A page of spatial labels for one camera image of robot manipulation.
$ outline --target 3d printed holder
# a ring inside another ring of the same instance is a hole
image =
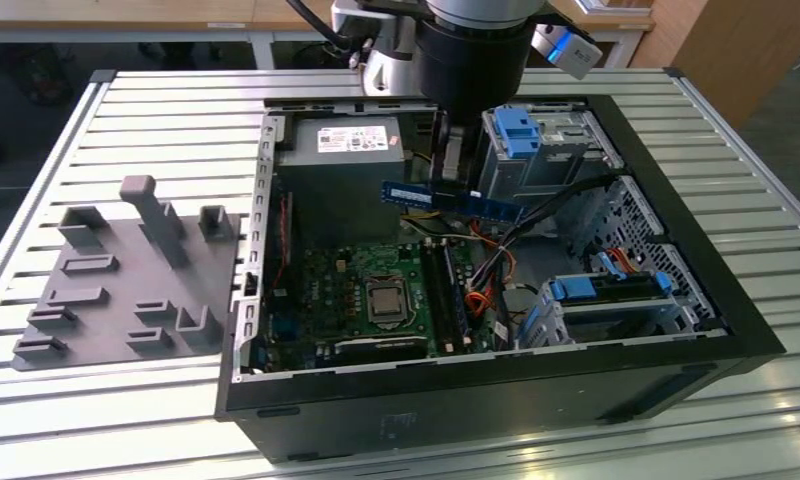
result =
[[[106,221],[70,207],[66,244],[14,347],[15,370],[213,354],[221,348],[239,217],[221,206],[179,218],[129,176],[121,199],[141,220]]]

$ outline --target white label sticker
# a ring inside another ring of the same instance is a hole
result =
[[[431,195],[423,195],[422,193],[406,192],[405,190],[390,189],[390,196],[394,198],[402,198],[403,200],[413,200],[415,202],[431,203]]]
[[[494,322],[494,335],[497,335],[498,337],[501,337],[501,340],[506,341],[506,327],[503,326],[503,324],[501,322]]]
[[[387,150],[385,127],[322,128],[317,132],[317,152],[373,152]]]

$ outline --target motherboard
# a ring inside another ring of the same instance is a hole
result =
[[[449,259],[435,260],[433,269],[427,262],[437,248],[449,252]],[[443,273],[442,261],[458,286],[473,271],[463,241],[446,247],[421,241],[305,250],[294,299],[271,312],[266,349],[271,370],[355,364],[361,358],[427,358],[454,349],[454,353],[485,351],[487,333],[477,335],[462,327],[462,318],[433,318],[433,301],[453,302],[450,292],[439,291],[442,286],[433,289],[431,270]],[[455,328],[445,327],[446,322]]]

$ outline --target blue latch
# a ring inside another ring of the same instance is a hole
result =
[[[592,280],[589,280],[588,277],[560,278],[558,282],[565,289],[565,298],[580,299],[596,297],[596,289],[592,286]]]
[[[550,293],[554,296],[554,300],[560,301],[565,298],[565,289],[562,288],[562,283],[560,280],[554,280],[550,282]]]
[[[557,278],[549,285],[550,293],[557,301],[593,298],[596,296],[596,289],[588,277]]]
[[[494,128],[506,146],[510,159],[533,158],[542,142],[538,125],[522,108],[498,107],[494,109]]]
[[[625,275],[622,271],[618,268],[616,268],[616,265],[613,265],[610,257],[608,257],[606,253],[601,252],[598,254],[598,260],[601,260],[601,265],[604,265],[604,268],[608,269],[610,275],[616,276],[616,278],[618,278],[620,280],[625,280],[625,278],[628,278],[628,275]]]
[[[527,318],[523,320],[523,323],[521,324],[521,328],[518,329],[518,335],[515,335],[515,338],[523,337],[523,334],[527,333],[527,330],[536,323],[537,318],[538,318],[538,306],[533,307],[533,310],[530,310],[530,313],[527,314]]]
[[[669,280],[669,275],[664,272],[657,272],[654,274],[654,281],[657,282],[657,286],[661,288],[661,291],[669,295],[672,293],[672,281]]]

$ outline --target aluminum extrusion table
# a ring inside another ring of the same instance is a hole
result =
[[[345,71],[99,80],[0,244],[0,478],[800,477],[800,205],[686,80],[657,70],[604,70],[582,82],[527,71],[521,93],[613,96],[788,349],[757,371],[646,421],[283,466],[211,419],[218,356],[12,371],[66,206],[133,216],[119,180],[150,174],[181,215],[218,203],[247,222],[261,100],[361,95]]]

